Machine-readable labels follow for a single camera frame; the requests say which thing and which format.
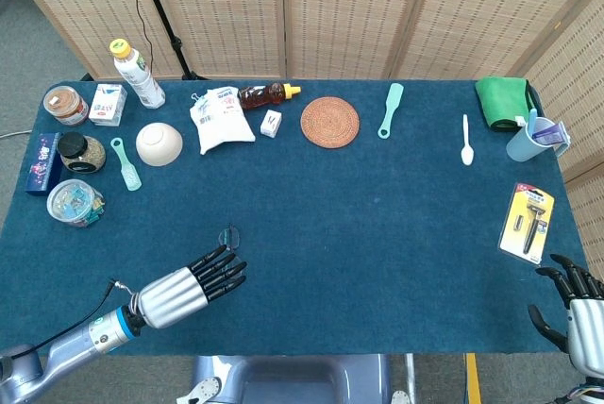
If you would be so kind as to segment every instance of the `black stand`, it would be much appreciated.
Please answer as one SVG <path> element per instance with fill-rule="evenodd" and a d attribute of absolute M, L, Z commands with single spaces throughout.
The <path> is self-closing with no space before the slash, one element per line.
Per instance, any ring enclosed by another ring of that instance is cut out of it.
<path fill-rule="evenodd" d="M 163 23 L 163 27 L 166 28 L 166 32 L 168 33 L 168 37 L 170 38 L 170 44 L 172 45 L 172 49 L 176 53 L 178 62 L 180 62 L 180 67 L 182 67 L 182 72 L 183 72 L 182 79 L 183 80 L 207 80 L 207 78 L 198 76 L 195 72 L 193 72 L 192 70 L 189 69 L 189 66 L 187 65 L 187 61 L 185 60 L 185 57 L 182 54 L 182 51 L 180 50 L 182 48 L 182 41 L 180 40 L 180 38 L 178 36 L 176 36 L 174 34 L 172 26 L 170 25 L 170 21 L 168 20 L 168 17 L 166 16 L 166 11 L 163 10 L 163 6 L 161 5 L 161 1 L 153 0 L 153 3 L 155 4 L 156 9 L 158 10 L 159 17 L 161 18 L 161 22 Z"/>

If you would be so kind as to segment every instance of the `teal spatula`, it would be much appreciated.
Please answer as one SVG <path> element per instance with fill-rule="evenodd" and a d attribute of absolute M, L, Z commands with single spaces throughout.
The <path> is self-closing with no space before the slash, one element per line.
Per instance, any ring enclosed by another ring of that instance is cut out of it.
<path fill-rule="evenodd" d="M 117 153 L 117 157 L 120 158 L 120 162 L 122 163 L 122 177 L 126 186 L 131 192 L 139 190 L 143 184 L 141 183 L 139 174 L 136 172 L 136 168 L 134 168 L 134 165 L 130 163 L 130 160 L 126 156 L 124 141 L 121 138 L 114 138 L 111 140 L 111 147 Z"/>
<path fill-rule="evenodd" d="M 393 121 L 394 111 L 400 105 L 400 99 L 403 96 L 403 85 L 400 83 L 393 83 L 390 85 L 388 91 L 388 98 L 386 99 L 386 115 L 384 121 L 381 123 L 377 135 L 382 139 L 386 140 L 390 137 L 390 123 Z"/>

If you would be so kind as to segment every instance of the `white bottle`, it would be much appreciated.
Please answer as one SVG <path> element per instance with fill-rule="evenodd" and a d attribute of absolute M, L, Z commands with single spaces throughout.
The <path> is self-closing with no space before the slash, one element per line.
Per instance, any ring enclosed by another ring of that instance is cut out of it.
<path fill-rule="evenodd" d="M 120 75 L 127 81 L 148 109 L 158 109 L 166 101 L 166 94 L 151 76 L 149 66 L 138 50 L 124 39 L 116 39 L 109 46 L 113 63 Z"/>

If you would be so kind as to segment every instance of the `small white box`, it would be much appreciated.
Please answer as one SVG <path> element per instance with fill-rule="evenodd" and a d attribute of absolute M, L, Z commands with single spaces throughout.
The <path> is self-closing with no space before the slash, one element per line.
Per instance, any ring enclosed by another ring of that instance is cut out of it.
<path fill-rule="evenodd" d="M 280 125 L 281 113 L 269 109 L 264 115 L 264 121 L 262 121 L 262 125 L 260 126 L 260 133 L 267 137 L 275 138 Z"/>
<path fill-rule="evenodd" d="M 118 126 L 125 102 L 126 90 L 122 85 L 101 83 L 96 87 L 88 117 L 98 126 Z"/>

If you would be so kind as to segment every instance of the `blue tablecloth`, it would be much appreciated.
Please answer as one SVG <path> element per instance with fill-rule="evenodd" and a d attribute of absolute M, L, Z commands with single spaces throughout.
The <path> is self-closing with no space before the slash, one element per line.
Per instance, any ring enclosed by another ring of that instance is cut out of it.
<path fill-rule="evenodd" d="M 497 250 L 515 182 L 556 197 L 545 252 L 584 263 L 553 153 L 508 159 L 509 133 L 486 126 L 472 81 L 403 81 L 388 140 L 378 137 L 388 81 L 297 81 L 302 93 L 276 108 L 275 139 L 260 135 L 266 109 L 246 116 L 255 143 L 230 143 L 199 155 L 190 119 L 192 93 L 251 82 L 166 81 L 167 102 L 145 109 L 128 88 L 122 124 L 75 130 L 99 139 L 107 163 L 80 177 L 107 199 L 94 225 L 53 220 L 45 198 L 24 192 L 32 143 L 40 132 L 68 131 L 43 109 L 34 126 L 0 241 L 2 346 L 37 343 L 90 310 L 108 277 L 141 289 L 217 245 L 232 222 L 241 232 L 247 282 L 208 308 L 116 352 L 128 354 L 329 354 L 524 352 L 553 350 L 532 327 L 537 303 L 564 331 L 553 284 Z M 94 82 L 69 83 L 92 101 Z M 316 97 L 350 102 L 361 131 L 348 147 L 310 143 L 300 115 Z M 476 151 L 461 164 L 461 116 Z M 147 166 L 138 131 L 166 122 L 182 134 L 174 163 Z M 128 192 L 109 146 L 124 139 L 143 181 Z M 551 264 L 547 257 L 546 264 Z M 104 307 L 128 301 L 116 291 Z"/>

